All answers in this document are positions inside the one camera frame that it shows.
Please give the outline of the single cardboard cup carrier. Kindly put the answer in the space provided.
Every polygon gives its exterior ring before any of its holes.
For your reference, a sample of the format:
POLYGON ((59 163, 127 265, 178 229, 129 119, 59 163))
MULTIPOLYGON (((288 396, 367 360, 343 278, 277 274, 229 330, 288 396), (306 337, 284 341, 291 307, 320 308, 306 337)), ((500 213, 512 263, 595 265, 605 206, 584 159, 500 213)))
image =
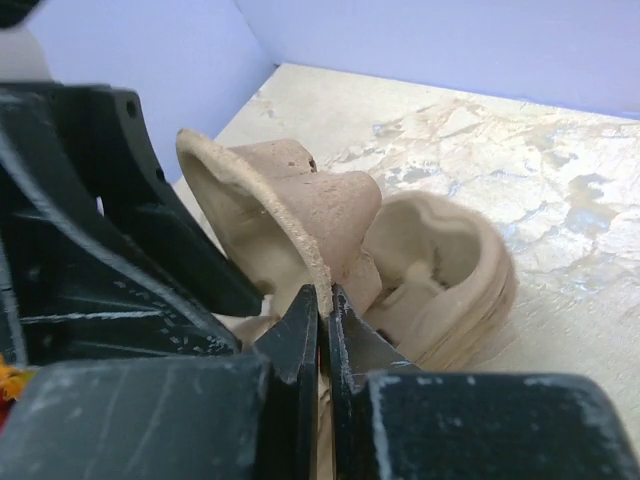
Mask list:
POLYGON ((222 249, 281 316, 315 287, 322 317, 341 286, 357 313, 382 291, 363 247, 381 191, 362 171, 320 171, 296 140, 226 148, 189 129, 176 151, 184 179, 222 249))

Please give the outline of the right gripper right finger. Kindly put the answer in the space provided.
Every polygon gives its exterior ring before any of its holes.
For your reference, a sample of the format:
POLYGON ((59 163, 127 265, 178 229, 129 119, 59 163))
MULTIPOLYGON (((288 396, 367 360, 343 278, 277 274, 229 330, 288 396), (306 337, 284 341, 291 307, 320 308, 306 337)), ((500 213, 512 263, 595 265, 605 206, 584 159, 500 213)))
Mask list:
POLYGON ((327 325, 338 479, 629 479, 633 450, 591 380, 425 372, 340 287, 327 325))

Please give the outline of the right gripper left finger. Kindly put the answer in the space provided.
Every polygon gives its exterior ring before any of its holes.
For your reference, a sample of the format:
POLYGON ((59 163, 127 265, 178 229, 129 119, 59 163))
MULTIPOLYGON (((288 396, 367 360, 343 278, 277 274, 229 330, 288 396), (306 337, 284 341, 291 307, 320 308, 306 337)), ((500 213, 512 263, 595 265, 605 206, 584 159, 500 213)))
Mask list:
POLYGON ((5 479, 312 479, 312 286, 244 353, 41 369, 1 432, 5 479))

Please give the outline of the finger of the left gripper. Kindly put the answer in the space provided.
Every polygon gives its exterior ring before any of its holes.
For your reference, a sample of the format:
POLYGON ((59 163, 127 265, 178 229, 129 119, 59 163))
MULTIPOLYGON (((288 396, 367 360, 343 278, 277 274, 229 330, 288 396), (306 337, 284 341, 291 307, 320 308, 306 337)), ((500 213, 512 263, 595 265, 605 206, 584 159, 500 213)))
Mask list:
POLYGON ((7 362, 234 355, 221 317, 260 305, 167 182, 134 91, 2 85, 7 362))

